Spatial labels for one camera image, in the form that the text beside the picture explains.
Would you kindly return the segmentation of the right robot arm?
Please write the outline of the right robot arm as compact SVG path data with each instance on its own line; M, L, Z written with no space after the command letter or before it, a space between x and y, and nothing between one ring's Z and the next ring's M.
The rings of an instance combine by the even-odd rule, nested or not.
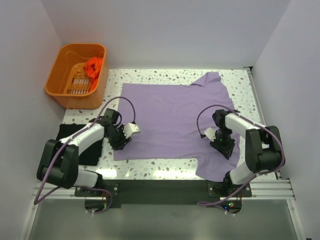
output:
M212 119L217 129L210 127L204 131L212 148L230 160L236 146L232 133L236 132L245 139L245 151L243 163L228 171L222 182L209 185L211 194L233 197L258 174L277 171L284 165L284 149L276 126L259 125L239 113L223 109L216 110Z

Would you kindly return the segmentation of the purple t shirt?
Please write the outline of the purple t shirt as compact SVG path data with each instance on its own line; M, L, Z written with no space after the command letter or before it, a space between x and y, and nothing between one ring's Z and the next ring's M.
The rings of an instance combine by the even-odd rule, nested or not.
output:
M220 182L236 168L240 148L235 146L226 159L200 133L215 128L212 115L221 106L234 104L217 72L189 85L125 83L118 111L124 123L135 121L140 132L113 157L116 161L195 158L197 176Z

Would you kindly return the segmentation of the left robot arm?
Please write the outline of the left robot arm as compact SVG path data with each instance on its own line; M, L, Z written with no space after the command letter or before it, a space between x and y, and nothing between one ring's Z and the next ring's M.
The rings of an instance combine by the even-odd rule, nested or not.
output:
M64 189L86 187L92 196L99 196L104 190L102 176L94 171L80 169L80 155L104 138L108 139L113 150L122 150L131 141L132 135L140 132L140 128L135 121L121 124L118 122L121 118L118 111L108 108L102 116L92 119L74 134L59 140L48 140L36 173L41 185L35 203L48 196L45 194L40 197L45 183Z

